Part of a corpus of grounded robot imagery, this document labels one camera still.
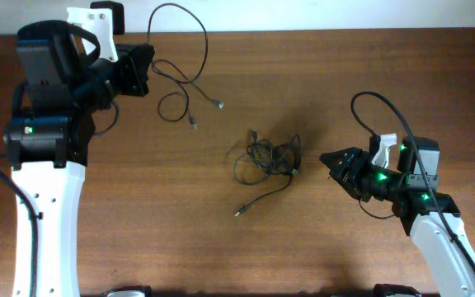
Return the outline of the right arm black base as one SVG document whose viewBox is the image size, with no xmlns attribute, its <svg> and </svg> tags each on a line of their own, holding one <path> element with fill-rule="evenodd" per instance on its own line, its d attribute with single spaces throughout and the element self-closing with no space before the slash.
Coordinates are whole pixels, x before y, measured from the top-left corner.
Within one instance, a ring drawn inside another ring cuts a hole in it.
<svg viewBox="0 0 475 297">
<path fill-rule="evenodd" d="M 372 290 L 373 297 L 420 297 L 421 293 L 410 286 L 393 284 L 376 284 Z"/>
</svg>

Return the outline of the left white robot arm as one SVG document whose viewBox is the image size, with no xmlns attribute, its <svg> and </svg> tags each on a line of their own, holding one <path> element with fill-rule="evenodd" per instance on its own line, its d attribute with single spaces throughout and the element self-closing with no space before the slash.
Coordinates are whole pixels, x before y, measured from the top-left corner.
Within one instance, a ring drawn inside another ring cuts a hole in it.
<svg viewBox="0 0 475 297">
<path fill-rule="evenodd" d="M 154 48 L 116 45 L 102 56 L 97 35 L 66 21 L 18 31 L 26 78 L 12 98 L 3 140 L 16 194 L 16 296 L 77 296 L 78 205 L 93 114 L 119 95 L 144 97 Z"/>
</svg>

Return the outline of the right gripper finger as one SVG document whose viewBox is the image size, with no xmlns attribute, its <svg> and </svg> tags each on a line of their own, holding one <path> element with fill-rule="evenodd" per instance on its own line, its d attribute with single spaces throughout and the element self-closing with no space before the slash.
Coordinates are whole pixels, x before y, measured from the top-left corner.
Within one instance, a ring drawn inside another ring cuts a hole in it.
<svg viewBox="0 0 475 297">
<path fill-rule="evenodd" d="M 349 165 L 354 158 L 362 153 L 360 148 L 345 148 L 339 151 L 322 153 L 319 160 L 327 167 L 340 167 Z"/>
<path fill-rule="evenodd" d="M 359 174 L 359 170 L 349 169 L 348 167 L 334 167 L 329 169 L 330 177 L 336 181 L 350 197 L 356 200 L 361 199 L 358 185 Z"/>
</svg>

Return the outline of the black USB cable long tail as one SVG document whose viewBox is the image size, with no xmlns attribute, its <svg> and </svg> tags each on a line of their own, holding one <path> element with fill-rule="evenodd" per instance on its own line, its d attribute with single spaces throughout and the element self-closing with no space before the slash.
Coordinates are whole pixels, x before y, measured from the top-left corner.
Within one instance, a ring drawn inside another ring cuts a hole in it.
<svg viewBox="0 0 475 297">
<path fill-rule="evenodd" d="M 245 157 L 249 157 L 252 163 L 258 167 L 262 177 L 256 181 L 245 181 L 238 177 L 238 163 Z M 270 140 L 259 139 L 256 131 L 252 131 L 252 142 L 246 146 L 245 153 L 236 158 L 233 164 L 233 178 L 236 182 L 244 186 L 255 186 L 264 182 L 271 176 L 288 177 L 288 181 L 280 188 L 268 191 L 259 195 L 255 199 L 247 202 L 234 214 L 238 217 L 245 213 L 255 203 L 267 196 L 274 195 L 285 190 L 293 181 L 293 178 L 299 174 L 302 163 L 302 144 L 299 134 L 295 134 L 290 141 L 282 144 L 273 144 Z"/>
</svg>

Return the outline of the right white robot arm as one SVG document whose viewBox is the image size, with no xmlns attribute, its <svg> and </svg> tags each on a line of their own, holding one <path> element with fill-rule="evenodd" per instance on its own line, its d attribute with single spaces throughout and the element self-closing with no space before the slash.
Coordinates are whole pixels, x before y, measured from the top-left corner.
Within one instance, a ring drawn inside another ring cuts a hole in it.
<svg viewBox="0 0 475 297">
<path fill-rule="evenodd" d="M 433 139 L 405 137 L 397 170 L 387 168 L 389 145 L 368 151 L 345 148 L 323 153 L 321 162 L 349 196 L 387 200 L 393 216 L 425 258 L 442 296 L 475 296 L 475 252 L 453 198 L 437 190 L 440 148 Z"/>
</svg>

